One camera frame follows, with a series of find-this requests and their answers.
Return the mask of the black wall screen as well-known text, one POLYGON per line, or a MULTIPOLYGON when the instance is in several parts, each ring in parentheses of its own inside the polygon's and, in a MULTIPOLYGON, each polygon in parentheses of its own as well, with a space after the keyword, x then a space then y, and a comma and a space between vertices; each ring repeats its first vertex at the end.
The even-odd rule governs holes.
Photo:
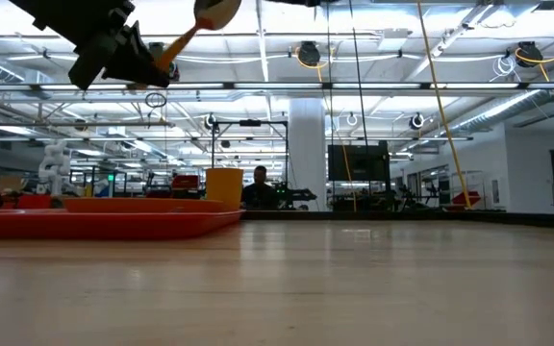
POLYGON ((388 144, 329 145, 328 176, 330 181, 385 182, 390 179, 388 144))

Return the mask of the black metal table frame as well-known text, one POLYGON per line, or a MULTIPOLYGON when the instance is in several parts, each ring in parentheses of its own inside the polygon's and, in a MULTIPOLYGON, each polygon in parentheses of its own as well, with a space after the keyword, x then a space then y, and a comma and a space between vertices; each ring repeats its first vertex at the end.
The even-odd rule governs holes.
POLYGON ((300 211, 248 210, 242 220, 263 221, 471 221, 554 228, 554 214, 490 211, 300 211))

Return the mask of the white pillar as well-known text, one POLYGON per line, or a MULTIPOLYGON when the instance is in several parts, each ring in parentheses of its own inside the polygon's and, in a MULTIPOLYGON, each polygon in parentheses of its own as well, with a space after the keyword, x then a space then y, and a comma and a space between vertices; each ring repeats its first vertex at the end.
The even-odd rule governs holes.
POLYGON ((290 99, 289 152, 290 185, 307 188, 316 199, 309 211, 326 207, 325 110, 320 98, 290 99))

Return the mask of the metal spoon with orange handle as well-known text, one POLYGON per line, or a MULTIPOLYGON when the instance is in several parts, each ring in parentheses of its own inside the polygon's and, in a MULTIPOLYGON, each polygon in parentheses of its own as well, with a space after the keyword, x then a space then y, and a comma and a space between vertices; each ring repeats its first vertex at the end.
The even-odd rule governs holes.
POLYGON ((242 0, 194 0, 194 25, 175 39, 157 58, 155 65, 163 72, 200 30, 223 29, 237 14, 242 0))

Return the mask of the orange plastic cup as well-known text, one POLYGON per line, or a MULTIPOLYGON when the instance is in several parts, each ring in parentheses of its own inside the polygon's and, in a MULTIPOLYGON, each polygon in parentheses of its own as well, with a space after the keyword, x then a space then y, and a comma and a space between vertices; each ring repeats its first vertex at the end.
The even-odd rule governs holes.
POLYGON ((218 201, 228 211, 240 208, 243 171, 238 168, 209 168, 206 171, 206 198, 218 201))

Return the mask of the red plastic tray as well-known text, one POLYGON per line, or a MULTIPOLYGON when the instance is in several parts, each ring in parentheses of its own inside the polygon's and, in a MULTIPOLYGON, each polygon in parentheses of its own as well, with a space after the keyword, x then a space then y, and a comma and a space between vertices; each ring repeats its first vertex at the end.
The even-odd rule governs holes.
POLYGON ((0 210, 0 239, 169 240, 239 222, 242 212, 72 213, 0 210))

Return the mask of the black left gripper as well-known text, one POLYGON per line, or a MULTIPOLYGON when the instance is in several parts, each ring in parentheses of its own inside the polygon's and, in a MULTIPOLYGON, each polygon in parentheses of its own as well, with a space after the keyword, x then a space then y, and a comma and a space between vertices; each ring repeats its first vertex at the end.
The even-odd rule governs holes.
POLYGON ((88 89, 103 68, 103 79, 155 87, 169 85, 167 73, 155 65, 161 56, 161 44, 146 44, 138 21, 125 25, 135 9, 131 0, 9 1, 31 15, 36 28, 49 28, 74 45, 78 58, 68 72, 74 86, 88 89), (115 53, 121 44, 117 40, 121 29, 129 51, 115 53))

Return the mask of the orange round plate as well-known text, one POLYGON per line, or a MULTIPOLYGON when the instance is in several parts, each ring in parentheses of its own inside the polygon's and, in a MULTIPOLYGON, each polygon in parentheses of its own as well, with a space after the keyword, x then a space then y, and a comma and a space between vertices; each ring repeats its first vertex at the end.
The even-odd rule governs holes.
POLYGON ((221 201, 172 198, 67 198, 64 207, 75 213, 164 213, 235 211, 221 201))

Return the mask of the person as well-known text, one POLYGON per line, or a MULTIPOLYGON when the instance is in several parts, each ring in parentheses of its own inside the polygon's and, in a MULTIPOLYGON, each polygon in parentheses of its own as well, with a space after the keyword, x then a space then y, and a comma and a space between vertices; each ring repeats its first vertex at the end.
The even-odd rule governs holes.
POLYGON ((241 193, 241 204, 246 210, 276 210, 276 190, 266 183, 266 168, 257 166, 253 173, 254 182, 241 193))

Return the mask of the black metal rig frame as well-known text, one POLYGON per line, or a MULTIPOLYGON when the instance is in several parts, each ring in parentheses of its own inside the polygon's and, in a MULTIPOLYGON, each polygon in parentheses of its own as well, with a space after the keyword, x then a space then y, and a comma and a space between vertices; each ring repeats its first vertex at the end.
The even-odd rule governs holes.
POLYGON ((259 120, 259 119, 242 119, 237 121, 219 121, 216 118, 213 118, 209 123, 209 129, 211 134, 211 168, 214 168, 215 165, 215 144, 219 139, 224 140, 235 140, 234 137, 224 137, 226 132, 232 126, 246 127, 246 128, 256 128, 262 126, 268 126, 274 134, 277 134, 281 141, 285 144, 285 157, 284 163, 284 183, 285 186, 288 186, 290 180, 290 142, 289 142, 289 122, 287 120, 282 121, 273 121, 273 120, 259 120))

